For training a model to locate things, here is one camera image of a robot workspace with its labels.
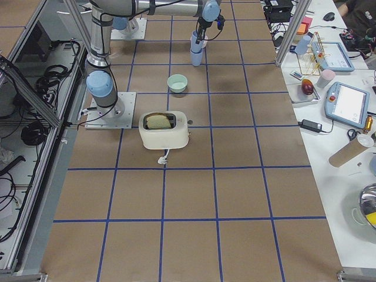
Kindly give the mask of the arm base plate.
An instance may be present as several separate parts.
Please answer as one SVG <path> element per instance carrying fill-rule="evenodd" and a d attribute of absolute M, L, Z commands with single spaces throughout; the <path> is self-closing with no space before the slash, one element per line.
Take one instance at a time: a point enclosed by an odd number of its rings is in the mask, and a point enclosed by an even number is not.
<path fill-rule="evenodd" d="M 146 33 L 146 18 L 120 18 L 114 17 L 111 40 L 135 41 L 144 40 Z"/>
<path fill-rule="evenodd" d="M 96 109 L 89 111 L 89 122 L 84 124 L 85 128 L 90 130 L 131 129 L 136 92 L 118 92 L 117 96 L 115 107 L 104 117 L 102 115 L 106 111 L 104 108 L 98 108 L 94 98 L 92 98 L 90 106 Z"/>

